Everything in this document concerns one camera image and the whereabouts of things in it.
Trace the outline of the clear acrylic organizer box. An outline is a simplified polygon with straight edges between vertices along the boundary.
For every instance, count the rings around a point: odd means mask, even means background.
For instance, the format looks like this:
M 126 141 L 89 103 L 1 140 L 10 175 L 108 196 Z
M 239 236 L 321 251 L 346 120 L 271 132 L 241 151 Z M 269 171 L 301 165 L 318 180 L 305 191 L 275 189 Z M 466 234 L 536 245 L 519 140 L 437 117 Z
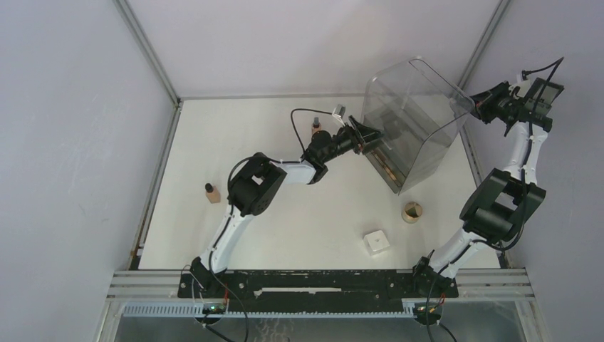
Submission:
M 399 195 L 437 171 L 474 106 L 421 56 L 383 69 L 365 87 L 362 123 L 383 133 L 366 157 Z

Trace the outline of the gold round jar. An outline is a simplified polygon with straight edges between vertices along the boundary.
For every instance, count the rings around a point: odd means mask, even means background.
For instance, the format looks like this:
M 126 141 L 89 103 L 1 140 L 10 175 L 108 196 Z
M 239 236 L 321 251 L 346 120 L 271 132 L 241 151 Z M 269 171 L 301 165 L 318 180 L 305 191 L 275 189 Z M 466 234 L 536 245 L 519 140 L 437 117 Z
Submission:
M 416 223 L 423 214 L 422 206 L 417 202 L 408 202 L 402 210 L 401 217 L 408 224 Z

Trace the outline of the square foundation bottle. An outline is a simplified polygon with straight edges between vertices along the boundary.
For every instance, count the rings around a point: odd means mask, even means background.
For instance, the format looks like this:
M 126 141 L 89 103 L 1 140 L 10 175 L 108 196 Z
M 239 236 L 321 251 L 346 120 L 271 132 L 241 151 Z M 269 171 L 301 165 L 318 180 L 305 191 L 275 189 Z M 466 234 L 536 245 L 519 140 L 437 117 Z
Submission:
M 208 201 L 212 204 L 217 204 L 221 202 L 221 195 L 219 190 L 211 183 L 206 183 L 204 185 L 205 194 Z

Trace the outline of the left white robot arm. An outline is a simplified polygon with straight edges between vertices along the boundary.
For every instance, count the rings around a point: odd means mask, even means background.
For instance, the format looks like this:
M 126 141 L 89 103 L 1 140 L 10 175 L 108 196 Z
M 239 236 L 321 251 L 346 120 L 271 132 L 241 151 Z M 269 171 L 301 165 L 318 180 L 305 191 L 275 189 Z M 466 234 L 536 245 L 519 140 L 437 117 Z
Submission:
M 298 160 L 275 160 L 257 152 L 238 162 L 227 178 L 224 218 L 208 247 L 191 263 L 192 288 L 206 297 L 228 288 L 220 274 L 227 270 L 234 247 L 250 221 L 267 210 L 282 185 L 313 185 L 327 173 L 328 162 L 349 151 L 365 155 L 384 135 L 382 130 L 349 117 L 335 135 L 315 131 Z

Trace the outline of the white cube box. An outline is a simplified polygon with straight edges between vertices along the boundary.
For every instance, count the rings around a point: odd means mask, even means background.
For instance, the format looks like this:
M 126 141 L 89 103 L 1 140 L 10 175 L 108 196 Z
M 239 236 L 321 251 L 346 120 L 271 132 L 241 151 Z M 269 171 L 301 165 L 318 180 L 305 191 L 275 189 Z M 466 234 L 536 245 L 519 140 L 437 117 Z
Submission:
M 390 248 L 390 242 L 382 230 L 367 233 L 363 237 L 363 243 L 369 255 L 373 256 Z

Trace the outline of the foundation bottle with pump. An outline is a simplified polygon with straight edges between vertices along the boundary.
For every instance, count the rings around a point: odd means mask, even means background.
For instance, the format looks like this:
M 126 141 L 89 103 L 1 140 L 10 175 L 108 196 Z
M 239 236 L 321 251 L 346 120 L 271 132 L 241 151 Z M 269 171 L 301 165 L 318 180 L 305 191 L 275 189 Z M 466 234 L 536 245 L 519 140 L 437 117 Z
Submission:
M 321 122 L 319 117 L 315 117 L 313 119 L 312 125 L 311 125 L 311 134 L 314 135 L 315 133 L 317 133 L 318 131 L 321 130 Z

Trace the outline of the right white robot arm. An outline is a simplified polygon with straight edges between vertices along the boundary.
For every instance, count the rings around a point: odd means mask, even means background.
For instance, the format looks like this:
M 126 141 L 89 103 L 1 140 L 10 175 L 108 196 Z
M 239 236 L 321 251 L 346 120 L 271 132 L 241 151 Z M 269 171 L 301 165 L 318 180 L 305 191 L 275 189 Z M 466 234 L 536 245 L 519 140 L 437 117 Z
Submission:
M 451 287 L 459 269 L 485 247 L 505 252 L 520 240 L 526 221 L 546 197 L 538 186 L 536 165 L 542 144 L 553 127 L 548 116 L 564 86 L 536 78 L 503 82 L 473 96 L 472 115 L 483 123 L 495 119 L 514 141 L 507 165 L 494 168 L 472 193 L 459 218 L 462 227 L 412 269 L 412 289 L 427 298 Z

